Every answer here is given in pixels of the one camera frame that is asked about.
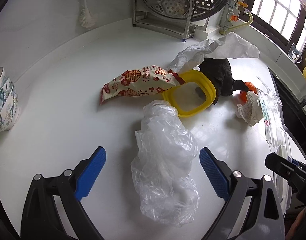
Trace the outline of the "glass mug on sill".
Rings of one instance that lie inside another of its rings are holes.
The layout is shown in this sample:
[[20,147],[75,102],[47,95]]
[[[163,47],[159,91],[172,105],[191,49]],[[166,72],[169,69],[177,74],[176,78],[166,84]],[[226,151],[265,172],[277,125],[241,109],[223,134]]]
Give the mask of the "glass mug on sill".
[[288,56],[294,63],[301,63],[303,61],[302,53],[296,48],[294,43],[290,47]]

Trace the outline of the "yellow plastic container lid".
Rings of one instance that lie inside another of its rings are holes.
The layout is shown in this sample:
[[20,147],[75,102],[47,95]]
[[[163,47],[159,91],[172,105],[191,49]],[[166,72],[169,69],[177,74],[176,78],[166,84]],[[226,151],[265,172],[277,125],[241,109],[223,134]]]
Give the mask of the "yellow plastic container lid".
[[163,99],[177,109],[178,116],[188,118],[211,106],[216,98],[213,83],[202,72],[191,69],[180,74],[185,83],[162,93]]

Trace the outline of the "orange plastic ball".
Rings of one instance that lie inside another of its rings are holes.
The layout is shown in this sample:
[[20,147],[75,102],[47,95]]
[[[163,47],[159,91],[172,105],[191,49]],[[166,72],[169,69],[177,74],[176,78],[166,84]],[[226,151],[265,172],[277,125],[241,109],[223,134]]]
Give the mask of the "orange plastic ball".
[[253,85],[253,83],[251,83],[251,82],[245,82],[244,84],[246,85],[247,90],[241,90],[241,92],[240,92],[240,94],[239,94],[239,98],[240,98],[240,100],[241,100],[242,103],[246,103],[246,102],[247,102],[247,97],[246,97],[246,95],[247,95],[247,92],[248,92],[248,91],[252,91],[252,92],[254,92],[256,95],[258,94],[258,93],[257,93],[257,89],[256,89],[256,87]]

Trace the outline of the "gas valve with orange knob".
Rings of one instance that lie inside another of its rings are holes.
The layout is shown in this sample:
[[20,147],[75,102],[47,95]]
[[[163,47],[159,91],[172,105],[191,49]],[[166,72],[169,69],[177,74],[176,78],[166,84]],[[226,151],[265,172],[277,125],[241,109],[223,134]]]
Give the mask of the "gas valve with orange knob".
[[228,0],[227,4],[224,7],[222,16],[220,19],[220,35],[225,35],[230,27],[233,27],[233,23],[237,22],[238,16],[233,12],[236,8],[238,0]]

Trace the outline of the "lower floral ceramic bowl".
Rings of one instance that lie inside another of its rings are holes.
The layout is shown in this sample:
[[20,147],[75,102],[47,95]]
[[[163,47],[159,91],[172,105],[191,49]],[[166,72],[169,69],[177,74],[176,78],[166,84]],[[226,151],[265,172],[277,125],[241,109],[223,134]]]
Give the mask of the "lower floral ceramic bowl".
[[8,80],[0,91],[0,132],[10,130],[18,118],[18,94]]

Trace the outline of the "black terry cloth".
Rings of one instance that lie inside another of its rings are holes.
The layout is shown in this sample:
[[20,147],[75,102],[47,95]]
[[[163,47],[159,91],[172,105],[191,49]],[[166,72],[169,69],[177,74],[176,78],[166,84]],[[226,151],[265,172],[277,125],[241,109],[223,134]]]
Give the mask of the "black terry cloth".
[[216,96],[213,101],[215,105],[221,96],[230,96],[236,90],[247,90],[242,80],[234,80],[231,65],[228,59],[204,58],[199,65],[200,71],[214,85]]

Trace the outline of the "stainless steel dish rack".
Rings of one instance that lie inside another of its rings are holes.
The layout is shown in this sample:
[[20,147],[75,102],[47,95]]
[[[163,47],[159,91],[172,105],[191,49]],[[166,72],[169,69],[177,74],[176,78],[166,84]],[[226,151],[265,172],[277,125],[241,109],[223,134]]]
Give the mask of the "stainless steel dish rack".
[[134,0],[132,26],[150,29],[186,42],[194,36],[194,0]]

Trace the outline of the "translucent white plastic bag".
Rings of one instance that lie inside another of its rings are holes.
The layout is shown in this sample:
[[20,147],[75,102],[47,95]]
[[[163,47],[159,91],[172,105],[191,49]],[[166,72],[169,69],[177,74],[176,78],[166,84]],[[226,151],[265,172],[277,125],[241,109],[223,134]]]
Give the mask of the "translucent white plastic bag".
[[231,32],[218,40],[208,39],[187,47],[179,52],[165,69],[181,74],[202,64],[205,58],[240,59],[258,57],[260,57],[260,51],[255,45]]

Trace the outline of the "floral ceramic bowl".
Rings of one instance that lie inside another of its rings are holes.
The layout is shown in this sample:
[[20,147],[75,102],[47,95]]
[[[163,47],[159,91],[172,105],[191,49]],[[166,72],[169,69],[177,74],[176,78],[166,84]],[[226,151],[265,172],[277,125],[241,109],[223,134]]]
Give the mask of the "floral ceramic bowl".
[[10,130],[18,118],[18,94],[8,80],[0,91],[0,132]]
[[0,67],[0,106],[5,103],[13,87],[13,82],[5,74],[3,67]]

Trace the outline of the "clear plastic bag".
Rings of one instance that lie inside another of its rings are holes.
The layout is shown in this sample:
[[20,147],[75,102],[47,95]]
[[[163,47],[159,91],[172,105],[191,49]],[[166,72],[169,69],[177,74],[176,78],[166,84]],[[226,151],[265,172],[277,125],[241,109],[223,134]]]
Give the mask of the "clear plastic bag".
[[143,113],[141,129],[135,132],[138,154],[131,162],[141,213],[181,227],[194,220],[199,206],[196,183],[190,176],[197,142],[170,103],[155,100]]

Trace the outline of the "crumpled printed white paper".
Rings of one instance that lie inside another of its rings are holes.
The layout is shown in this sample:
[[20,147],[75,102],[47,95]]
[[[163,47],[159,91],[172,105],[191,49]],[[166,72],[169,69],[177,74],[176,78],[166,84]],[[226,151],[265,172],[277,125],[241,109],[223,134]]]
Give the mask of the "crumpled printed white paper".
[[243,119],[249,126],[254,126],[263,119],[259,97],[253,91],[246,93],[246,103],[237,105],[237,117]]

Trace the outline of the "red white snack bag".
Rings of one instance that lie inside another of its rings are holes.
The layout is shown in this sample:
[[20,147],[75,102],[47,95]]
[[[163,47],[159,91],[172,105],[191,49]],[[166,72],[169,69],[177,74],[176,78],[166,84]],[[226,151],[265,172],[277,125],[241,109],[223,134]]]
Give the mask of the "red white snack bag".
[[149,96],[164,93],[167,90],[185,84],[176,72],[165,70],[156,65],[141,69],[126,70],[112,81],[105,83],[100,91],[99,103],[116,96]]

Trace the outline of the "black kitchen sink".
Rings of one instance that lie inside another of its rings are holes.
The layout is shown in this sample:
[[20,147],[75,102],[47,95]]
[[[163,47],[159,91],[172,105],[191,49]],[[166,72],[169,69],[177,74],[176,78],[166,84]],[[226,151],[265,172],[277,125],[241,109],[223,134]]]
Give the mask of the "black kitchen sink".
[[269,72],[282,102],[283,126],[306,160],[306,113],[278,76],[272,70]]

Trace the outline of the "clear toothbrush blister package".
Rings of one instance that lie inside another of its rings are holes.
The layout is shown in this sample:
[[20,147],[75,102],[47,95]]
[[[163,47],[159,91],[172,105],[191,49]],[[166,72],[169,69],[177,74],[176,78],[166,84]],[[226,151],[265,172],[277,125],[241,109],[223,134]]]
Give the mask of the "clear toothbrush blister package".
[[[265,123],[265,138],[269,149],[280,157],[290,160],[292,153],[288,134],[283,127],[282,102],[280,97],[260,77],[257,77],[257,79],[261,83],[257,86],[258,99],[262,108]],[[292,200],[292,189],[288,185],[288,182],[278,174],[273,174],[273,181],[278,198],[280,199],[282,213],[285,214]]]

